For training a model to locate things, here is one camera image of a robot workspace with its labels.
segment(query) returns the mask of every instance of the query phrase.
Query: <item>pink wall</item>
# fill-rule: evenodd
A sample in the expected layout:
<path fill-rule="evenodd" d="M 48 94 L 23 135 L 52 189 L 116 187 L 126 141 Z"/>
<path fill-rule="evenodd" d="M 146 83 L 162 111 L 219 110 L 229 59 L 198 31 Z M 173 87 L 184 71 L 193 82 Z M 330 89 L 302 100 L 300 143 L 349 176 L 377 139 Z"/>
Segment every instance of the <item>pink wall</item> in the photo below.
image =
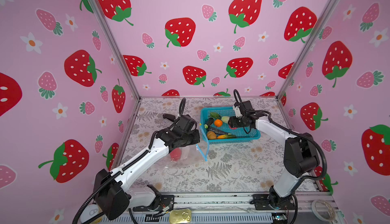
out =
<path fill-rule="evenodd" d="M 333 197 L 349 224 L 390 223 L 388 3 L 341 0 L 326 24 L 325 35 L 316 41 L 287 90 L 284 108 L 295 130 L 309 132 L 324 149 L 330 177 L 323 183 L 333 188 Z M 370 26 L 370 22 L 373 26 L 362 32 L 361 24 Z M 307 69 L 310 61 L 312 73 Z M 331 72 L 338 61 L 339 71 Z M 319 108 L 327 121 L 319 120 L 315 112 Z"/>
<path fill-rule="evenodd" d="M 112 52 L 95 15 L 85 5 L 81 11 L 79 5 L 80 0 L 0 0 L 1 223 L 71 223 L 76 210 L 92 192 L 95 174 L 106 168 L 102 154 L 106 155 L 111 145 L 122 139 L 119 121 L 126 128 L 134 108 L 135 100 L 131 99 L 118 64 L 110 62 Z M 45 25 L 37 17 L 37 9 L 51 13 L 38 11 Z M 62 27 L 57 25 L 56 29 L 61 36 L 53 31 L 52 24 L 56 22 Z M 100 36 L 100 41 L 94 39 L 97 48 L 92 39 L 94 30 Z M 79 50 L 85 52 L 66 61 Z M 102 71 L 97 72 L 95 83 L 88 81 L 93 69 L 88 68 L 90 74 L 85 69 L 92 65 L 88 54 Z M 117 79 L 126 95 L 120 113 L 112 101 Z M 107 102 L 100 93 L 102 85 L 108 93 L 103 96 Z M 82 114 L 82 102 L 92 103 L 94 111 L 87 103 L 86 113 Z M 102 117 L 106 118 L 105 125 L 100 123 Z M 98 135 L 103 137 L 103 145 L 96 153 Z M 55 162 L 38 168 L 53 159 Z"/>
<path fill-rule="evenodd" d="M 278 93 L 284 83 L 282 77 L 285 76 L 282 73 L 289 71 L 291 67 L 289 64 L 295 61 L 303 45 L 301 40 L 288 40 L 296 33 L 295 29 L 304 28 L 306 31 L 313 27 L 315 16 L 319 17 L 327 2 L 327 0 L 99 1 L 120 51 L 128 58 L 130 72 L 134 75 L 132 78 L 141 96 L 161 96 L 168 90 L 177 90 L 180 95 L 214 95 L 220 91 L 226 92 L 227 89 L 228 93 L 232 93 L 235 88 L 244 95 L 252 96 L 266 92 L 271 92 L 272 95 Z M 235 17 L 240 13 L 245 15 L 243 20 Z M 273 54 L 277 57 L 270 61 Z M 242 61 L 243 68 L 237 65 L 239 61 Z M 236 78 L 228 75 L 226 70 L 228 64 L 239 69 L 231 71 L 232 76 Z"/>

